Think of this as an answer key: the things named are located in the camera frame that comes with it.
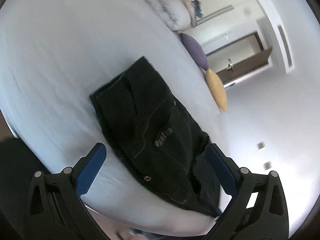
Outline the black denim pants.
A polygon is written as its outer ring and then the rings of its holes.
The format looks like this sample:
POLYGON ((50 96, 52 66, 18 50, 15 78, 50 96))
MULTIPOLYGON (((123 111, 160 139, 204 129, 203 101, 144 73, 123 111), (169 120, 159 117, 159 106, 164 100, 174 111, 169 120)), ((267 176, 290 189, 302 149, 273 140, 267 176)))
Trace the black denim pants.
POLYGON ((139 183, 176 207, 221 215, 212 141, 146 58, 90 99, 105 139, 139 183))

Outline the yellow pillow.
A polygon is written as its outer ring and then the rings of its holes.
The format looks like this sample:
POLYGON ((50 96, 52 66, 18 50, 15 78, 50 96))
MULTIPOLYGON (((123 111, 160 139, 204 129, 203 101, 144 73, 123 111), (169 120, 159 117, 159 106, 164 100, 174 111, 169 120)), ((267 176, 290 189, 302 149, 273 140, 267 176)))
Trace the yellow pillow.
POLYGON ((227 111, 227 94, 224 85, 218 75, 211 69, 206 70, 205 80, 207 86, 219 109, 227 111))

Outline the brown wooden door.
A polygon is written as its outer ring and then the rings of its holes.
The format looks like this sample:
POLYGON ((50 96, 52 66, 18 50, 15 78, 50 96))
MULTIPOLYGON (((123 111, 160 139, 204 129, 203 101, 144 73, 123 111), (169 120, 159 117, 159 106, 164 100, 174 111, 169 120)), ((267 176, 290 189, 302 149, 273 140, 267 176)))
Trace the brown wooden door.
POLYGON ((259 53, 234 64, 230 70, 224 69, 217 72, 217 75, 224 85, 233 82, 255 70, 268 65, 268 59, 272 53, 272 50, 272 47, 262 50, 259 53))

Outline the purple pillow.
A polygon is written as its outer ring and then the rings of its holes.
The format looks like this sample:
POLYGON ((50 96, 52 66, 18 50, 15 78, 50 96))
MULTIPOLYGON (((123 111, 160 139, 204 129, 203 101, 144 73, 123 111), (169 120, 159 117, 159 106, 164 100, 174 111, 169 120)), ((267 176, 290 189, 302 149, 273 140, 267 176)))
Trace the purple pillow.
POLYGON ((180 39, 198 67, 207 71, 209 68, 208 59, 200 44, 191 36, 180 33, 180 39))

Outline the white wardrobe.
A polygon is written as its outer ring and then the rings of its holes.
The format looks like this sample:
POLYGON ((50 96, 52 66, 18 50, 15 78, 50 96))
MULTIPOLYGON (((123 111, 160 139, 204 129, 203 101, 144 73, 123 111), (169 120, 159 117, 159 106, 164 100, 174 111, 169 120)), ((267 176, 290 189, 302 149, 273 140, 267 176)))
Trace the white wardrobe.
POLYGON ((203 18, 195 28, 185 31, 199 44, 250 20, 265 16, 257 0, 201 0, 203 18))

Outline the folded blue jeans stack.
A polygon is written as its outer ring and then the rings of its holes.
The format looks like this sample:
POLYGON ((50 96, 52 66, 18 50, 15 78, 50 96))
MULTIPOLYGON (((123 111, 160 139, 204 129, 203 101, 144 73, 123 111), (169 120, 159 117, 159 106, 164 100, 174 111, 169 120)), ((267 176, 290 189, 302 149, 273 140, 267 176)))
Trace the folded blue jeans stack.
POLYGON ((195 11, 195 17, 197 18, 203 18, 202 8, 201 8, 201 2, 198 0, 193 0, 191 2, 194 11, 195 11))

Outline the lower wall switch plate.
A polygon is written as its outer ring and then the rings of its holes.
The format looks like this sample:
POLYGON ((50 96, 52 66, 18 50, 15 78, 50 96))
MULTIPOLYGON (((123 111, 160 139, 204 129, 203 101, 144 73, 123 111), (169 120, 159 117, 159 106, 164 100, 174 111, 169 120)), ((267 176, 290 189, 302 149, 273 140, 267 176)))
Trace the lower wall switch plate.
POLYGON ((265 170, 269 170, 269 169, 271 169, 271 167, 272 167, 272 165, 271 165, 271 162, 270 162, 270 161, 264 163, 264 169, 265 169, 265 170))

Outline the wall switch plate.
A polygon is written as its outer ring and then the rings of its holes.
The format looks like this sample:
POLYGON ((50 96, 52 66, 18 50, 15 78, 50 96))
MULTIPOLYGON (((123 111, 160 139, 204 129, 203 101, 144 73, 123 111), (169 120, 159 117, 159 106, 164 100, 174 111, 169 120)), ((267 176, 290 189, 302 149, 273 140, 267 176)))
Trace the wall switch plate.
POLYGON ((265 170, 269 170, 269 169, 271 169, 271 167, 272 167, 272 165, 271 165, 271 162, 270 162, 270 161, 264 163, 264 169, 265 169, 265 170))
POLYGON ((263 149, 264 147, 265 147, 265 143, 264 143, 264 142, 260 142, 260 143, 258 144, 258 149, 259 149, 259 150, 263 149))

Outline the upper wall switch plate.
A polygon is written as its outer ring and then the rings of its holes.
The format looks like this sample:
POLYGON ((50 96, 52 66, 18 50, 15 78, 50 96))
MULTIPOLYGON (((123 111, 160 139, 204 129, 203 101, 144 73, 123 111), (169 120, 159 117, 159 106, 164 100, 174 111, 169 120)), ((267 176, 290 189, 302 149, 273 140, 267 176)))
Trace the upper wall switch plate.
POLYGON ((258 144, 258 149, 259 149, 259 150, 263 149, 264 147, 265 147, 265 143, 264 143, 264 142, 260 142, 260 143, 258 144))

